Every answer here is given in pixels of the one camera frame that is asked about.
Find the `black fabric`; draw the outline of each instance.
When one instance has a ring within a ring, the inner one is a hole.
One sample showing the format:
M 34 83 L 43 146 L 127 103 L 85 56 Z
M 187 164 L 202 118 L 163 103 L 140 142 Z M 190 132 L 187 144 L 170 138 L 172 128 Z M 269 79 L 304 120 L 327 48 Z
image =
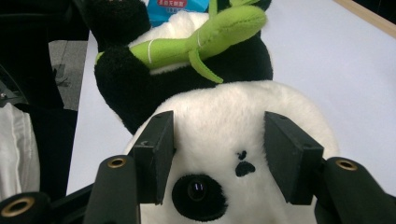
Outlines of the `black fabric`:
M 32 120 L 40 161 L 40 191 L 58 200 L 66 194 L 77 111 L 15 106 L 29 113 Z
M 53 40 L 88 40 L 90 29 L 81 16 L 81 0 L 74 0 L 71 5 L 71 17 L 62 25 L 49 27 L 48 41 Z
M 0 52 L 0 72 L 15 82 L 29 105 L 64 107 L 52 73 L 45 28 L 0 31 Z
M 64 12 L 72 0 L 2 0 L 1 13 L 56 13 Z

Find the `white table surface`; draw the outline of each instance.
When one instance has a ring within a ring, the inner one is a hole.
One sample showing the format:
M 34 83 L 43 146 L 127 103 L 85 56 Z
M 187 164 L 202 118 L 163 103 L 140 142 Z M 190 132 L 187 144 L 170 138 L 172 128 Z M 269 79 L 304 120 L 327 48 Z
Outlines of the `white table surface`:
M 274 80 L 311 98 L 329 120 L 341 156 L 363 164 L 396 195 L 396 40 L 332 0 L 275 0 L 262 39 Z M 68 193 L 91 184 L 99 163 L 131 135 L 109 109 L 93 75 L 90 36 Z

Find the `stuffed panda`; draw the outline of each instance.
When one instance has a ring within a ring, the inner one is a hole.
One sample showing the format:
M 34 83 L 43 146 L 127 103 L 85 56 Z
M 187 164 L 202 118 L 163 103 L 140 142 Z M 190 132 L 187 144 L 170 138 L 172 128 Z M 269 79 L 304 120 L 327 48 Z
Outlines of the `stuffed panda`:
M 212 2 L 217 3 L 220 14 L 236 5 L 248 5 L 264 12 L 271 1 L 211 0 Z M 190 36 L 210 20 L 209 13 L 179 11 L 169 22 L 152 28 L 146 5 L 140 0 L 86 0 L 83 15 L 101 52 L 95 66 L 98 89 L 130 133 L 135 133 L 158 105 L 171 96 L 218 85 L 200 76 L 190 62 L 170 63 L 152 69 L 130 51 L 130 48 L 145 41 Z M 262 42 L 260 29 L 249 38 L 205 58 L 202 64 L 205 64 L 204 71 L 210 70 L 212 74 L 221 77 L 224 83 L 273 78 L 269 53 Z
M 317 107 L 274 81 L 235 82 L 177 94 L 153 116 L 174 113 L 174 155 L 163 204 L 141 204 L 142 223 L 316 223 L 314 207 L 285 203 L 265 156 L 264 114 L 287 117 L 338 153 Z M 146 121 L 126 153 L 136 143 Z

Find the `panda eye patch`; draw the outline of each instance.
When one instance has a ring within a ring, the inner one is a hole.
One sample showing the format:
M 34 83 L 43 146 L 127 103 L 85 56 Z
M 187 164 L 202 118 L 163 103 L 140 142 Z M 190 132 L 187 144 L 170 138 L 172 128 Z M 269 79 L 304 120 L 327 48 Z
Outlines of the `panda eye patch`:
M 227 209 L 221 185 L 208 175 L 185 175 L 173 187 L 172 200 L 184 217 L 211 221 L 222 217 Z

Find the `black plush fur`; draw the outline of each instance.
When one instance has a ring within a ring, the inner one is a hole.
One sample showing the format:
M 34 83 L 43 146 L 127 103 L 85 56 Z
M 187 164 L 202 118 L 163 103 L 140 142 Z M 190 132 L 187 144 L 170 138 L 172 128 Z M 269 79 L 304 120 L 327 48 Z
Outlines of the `black plush fur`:
M 151 28 L 146 5 L 139 0 L 84 0 L 83 4 L 84 21 L 99 52 L 128 45 Z
M 108 0 L 88 0 L 89 2 L 106 2 Z M 139 0 L 123 0 L 122 2 L 140 2 Z M 263 9 L 268 8 L 269 2 L 261 0 L 256 5 Z M 126 8 L 120 12 L 128 12 L 127 7 L 138 5 L 137 3 L 128 3 L 122 5 Z M 219 4 L 219 10 L 227 7 L 226 4 Z M 88 4 L 88 10 L 95 8 L 94 5 Z M 88 20 L 95 21 L 90 27 L 99 43 L 99 47 L 106 48 L 105 53 L 95 66 L 95 76 L 99 91 L 106 100 L 106 103 L 122 119 L 125 127 L 130 133 L 135 133 L 137 128 L 152 115 L 154 110 L 166 99 L 171 96 L 194 89 L 213 88 L 217 84 L 201 77 L 191 66 L 178 68 L 176 71 L 166 72 L 160 75 L 151 76 L 149 70 L 143 65 L 126 47 L 125 36 L 119 40 L 113 40 L 117 37 L 106 34 L 107 28 L 100 26 L 101 18 L 96 15 Z M 117 13 L 117 17 L 110 18 L 117 25 L 117 20 L 122 18 Z M 106 19 L 107 26 L 111 25 L 110 19 Z M 135 31 L 124 29 L 115 33 L 132 32 L 134 35 L 125 34 L 126 36 L 138 36 L 146 31 L 146 23 L 131 21 L 128 23 L 135 27 Z M 224 83 L 235 81 L 265 80 L 273 78 L 273 70 L 270 62 L 268 50 L 262 43 L 260 34 L 254 35 L 250 39 L 229 47 L 221 54 L 205 60 L 208 66 L 216 75 L 224 79 Z

